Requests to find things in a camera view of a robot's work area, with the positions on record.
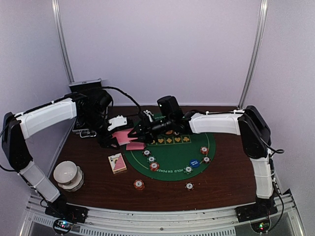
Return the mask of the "dealt red-backed card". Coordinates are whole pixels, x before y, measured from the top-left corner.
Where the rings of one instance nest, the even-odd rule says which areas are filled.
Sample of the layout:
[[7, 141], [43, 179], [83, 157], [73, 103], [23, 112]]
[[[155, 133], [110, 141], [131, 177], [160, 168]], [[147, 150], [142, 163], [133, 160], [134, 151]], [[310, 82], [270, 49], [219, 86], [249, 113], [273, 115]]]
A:
[[132, 151], [132, 150], [143, 150], [145, 148], [144, 143], [138, 143], [138, 142], [131, 142], [126, 145], [126, 150]]

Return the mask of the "100 chips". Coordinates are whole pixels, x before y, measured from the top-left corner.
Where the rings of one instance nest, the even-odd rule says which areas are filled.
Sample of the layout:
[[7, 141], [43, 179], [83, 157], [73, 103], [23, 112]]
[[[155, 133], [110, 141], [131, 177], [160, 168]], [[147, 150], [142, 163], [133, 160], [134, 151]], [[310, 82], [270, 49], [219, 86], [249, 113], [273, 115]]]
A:
[[146, 149], [146, 150], [144, 150], [144, 151], [142, 152], [142, 154], [143, 154], [143, 156], [145, 156], [145, 157], [149, 157], [149, 156], [151, 155], [151, 151], [148, 150], [148, 149]]

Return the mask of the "20 chips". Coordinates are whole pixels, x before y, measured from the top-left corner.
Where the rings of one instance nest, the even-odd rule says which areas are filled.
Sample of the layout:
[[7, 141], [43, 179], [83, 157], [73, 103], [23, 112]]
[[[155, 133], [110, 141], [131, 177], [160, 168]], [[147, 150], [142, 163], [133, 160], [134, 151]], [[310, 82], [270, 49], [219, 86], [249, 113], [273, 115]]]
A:
[[149, 156], [149, 157], [147, 158], [147, 162], [148, 162], [148, 163], [156, 162], [156, 158], [155, 158], [154, 156]]

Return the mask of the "red chips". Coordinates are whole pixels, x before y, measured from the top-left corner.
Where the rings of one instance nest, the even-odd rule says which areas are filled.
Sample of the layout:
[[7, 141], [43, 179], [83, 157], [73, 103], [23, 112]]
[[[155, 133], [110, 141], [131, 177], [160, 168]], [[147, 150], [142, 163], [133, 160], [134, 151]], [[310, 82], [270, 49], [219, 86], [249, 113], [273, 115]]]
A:
[[157, 163], [157, 162], [152, 162], [152, 163], [150, 163], [150, 170], [151, 171], [157, 171], [159, 169], [159, 163]]

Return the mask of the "red 5 chip stack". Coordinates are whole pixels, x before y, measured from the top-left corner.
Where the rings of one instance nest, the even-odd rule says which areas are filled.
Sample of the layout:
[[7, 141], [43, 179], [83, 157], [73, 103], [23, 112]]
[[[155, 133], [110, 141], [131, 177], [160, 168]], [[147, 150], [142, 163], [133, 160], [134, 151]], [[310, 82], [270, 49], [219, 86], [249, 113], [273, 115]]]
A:
[[136, 190], [143, 190], [145, 188], [144, 182], [141, 179], [135, 180], [133, 186]]

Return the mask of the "green chips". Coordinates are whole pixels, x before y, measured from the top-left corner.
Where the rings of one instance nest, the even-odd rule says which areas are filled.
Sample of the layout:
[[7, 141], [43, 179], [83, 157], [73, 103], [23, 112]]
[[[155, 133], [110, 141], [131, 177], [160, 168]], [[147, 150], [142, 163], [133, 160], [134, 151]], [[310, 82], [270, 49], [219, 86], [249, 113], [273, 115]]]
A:
[[192, 171], [193, 171], [193, 169], [192, 169], [191, 166], [186, 166], [186, 167], [184, 168], [184, 172], [185, 172], [186, 174], [190, 174]]

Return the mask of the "blue small blind button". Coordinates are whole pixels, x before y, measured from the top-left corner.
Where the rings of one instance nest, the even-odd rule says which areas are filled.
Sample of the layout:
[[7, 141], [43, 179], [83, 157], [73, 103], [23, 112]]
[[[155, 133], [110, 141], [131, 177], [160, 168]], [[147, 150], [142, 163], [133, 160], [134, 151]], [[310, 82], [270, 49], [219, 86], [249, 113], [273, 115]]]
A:
[[197, 159], [193, 159], [189, 162], [189, 165], [193, 168], [198, 168], [200, 166], [200, 161]]

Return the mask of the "red chips mat edge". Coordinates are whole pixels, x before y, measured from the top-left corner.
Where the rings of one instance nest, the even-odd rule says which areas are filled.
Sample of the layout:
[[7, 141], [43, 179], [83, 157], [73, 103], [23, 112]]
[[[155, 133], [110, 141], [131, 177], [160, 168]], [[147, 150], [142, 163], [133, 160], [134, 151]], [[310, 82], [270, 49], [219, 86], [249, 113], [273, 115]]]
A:
[[200, 148], [200, 152], [203, 154], [203, 155], [207, 155], [209, 153], [209, 149], [207, 147], [201, 147]]

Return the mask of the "placed 100 chip stack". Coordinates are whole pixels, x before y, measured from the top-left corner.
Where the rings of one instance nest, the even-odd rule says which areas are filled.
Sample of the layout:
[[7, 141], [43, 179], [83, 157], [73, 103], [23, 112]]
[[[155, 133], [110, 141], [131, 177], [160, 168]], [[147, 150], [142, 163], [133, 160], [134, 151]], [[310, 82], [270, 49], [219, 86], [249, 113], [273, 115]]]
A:
[[188, 190], [188, 191], [191, 191], [194, 189], [194, 184], [192, 182], [187, 182], [185, 184], [185, 189]]

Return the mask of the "red-backed playing card deck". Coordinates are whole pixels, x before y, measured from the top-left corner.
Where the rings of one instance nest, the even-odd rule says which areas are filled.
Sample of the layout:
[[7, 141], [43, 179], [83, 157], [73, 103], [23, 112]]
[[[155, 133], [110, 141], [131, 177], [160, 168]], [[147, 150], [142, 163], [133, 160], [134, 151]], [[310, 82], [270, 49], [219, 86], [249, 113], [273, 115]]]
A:
[[128, 133], [131, 130], [132, 130], [132, 128], [121, 130], [121, 131], [116, 131], [115, 133], [112, 134], [112, 136], [113, 136], [113, 138], [117, 139], [119, 145], [126, 145], [126, 144], [129, 144], [131, 141], [137, 139], [137, 138], [129, 138], [128, 137]]

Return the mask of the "orange black 100 chip stack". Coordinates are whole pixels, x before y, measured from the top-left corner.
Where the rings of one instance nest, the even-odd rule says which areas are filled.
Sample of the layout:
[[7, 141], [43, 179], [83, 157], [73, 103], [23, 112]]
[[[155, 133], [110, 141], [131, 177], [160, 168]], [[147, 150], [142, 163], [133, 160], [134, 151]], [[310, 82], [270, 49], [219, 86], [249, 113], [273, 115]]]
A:
[[211, 162], [211, 159], [209, 157], [205, 156], [205, 157], [203, 157], [202, 162], [205, 164], [208, 164]]

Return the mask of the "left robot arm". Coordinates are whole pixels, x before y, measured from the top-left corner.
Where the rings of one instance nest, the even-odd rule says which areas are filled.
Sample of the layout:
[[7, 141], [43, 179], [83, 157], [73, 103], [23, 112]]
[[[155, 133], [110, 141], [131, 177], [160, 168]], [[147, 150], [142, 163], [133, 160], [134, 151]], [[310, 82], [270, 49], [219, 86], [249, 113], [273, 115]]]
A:
[[32, 108], [22, 113], [7, 113], [3, 119], [2, 149], [11, 166], [11, 171], [35, 189], [59, 218], [67, 218], [71, 208], [57, 187], [34, 163], [26, 139], [33, 134], [65, 120], [80, 117], [84, 124], [96, 132], [101, 147], [117, 148], [118, 141], [113, 133], [131, 128], [133, 122], [125, 116], [112, 119], [106, 117], [106, 110], [112, 97], [103, 88], [91, 93], [70, 93], [63, 98]]

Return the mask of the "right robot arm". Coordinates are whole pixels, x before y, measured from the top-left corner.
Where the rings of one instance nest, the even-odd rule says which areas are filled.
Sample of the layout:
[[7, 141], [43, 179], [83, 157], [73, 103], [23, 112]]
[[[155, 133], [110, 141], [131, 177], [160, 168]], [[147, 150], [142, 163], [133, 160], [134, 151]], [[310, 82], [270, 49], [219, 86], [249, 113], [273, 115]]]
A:
[[254, 170], [256, 203], [252, 206], [252, 212], [262, 217], [271, 209], [274, 199], [271, 130], [255, 106], [231, 112], [191, 110], [183, 113], [177, 99], [171, 95], [160, 98], [157, 104], [163, 117], [154, 119], [148, 112], [141, 111], [140, 121], [128, 137], [134, 138], [136, 142], [152, 143], [157, 141], [158, 135], [169, 130], [180, 134], [239, 135], [244, 153], [250, 158]]

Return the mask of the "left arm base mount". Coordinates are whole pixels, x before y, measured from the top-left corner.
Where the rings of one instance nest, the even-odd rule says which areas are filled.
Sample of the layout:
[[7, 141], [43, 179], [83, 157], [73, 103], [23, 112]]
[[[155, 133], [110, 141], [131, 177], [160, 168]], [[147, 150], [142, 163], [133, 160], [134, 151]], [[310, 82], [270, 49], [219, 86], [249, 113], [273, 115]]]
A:
[[73, 223], [85, 223], [88, 216], [88, 209], [82, 206], [66, 205], [66, 209], [53, 210], [50, 207], [45, 209], [45, 214], [53, 216], [55, 218], [66, 219]]

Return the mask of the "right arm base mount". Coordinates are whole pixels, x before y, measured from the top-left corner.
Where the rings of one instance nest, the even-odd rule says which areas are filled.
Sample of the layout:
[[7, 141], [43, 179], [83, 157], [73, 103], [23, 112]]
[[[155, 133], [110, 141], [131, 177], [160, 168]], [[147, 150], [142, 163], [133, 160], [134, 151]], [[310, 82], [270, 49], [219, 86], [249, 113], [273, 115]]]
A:
[[238, 222], [253, 221], [259, 218], [266, 218], [278, 212], [276, 206], [265, 206], [258, 203], [239, 206], [235, 208]]

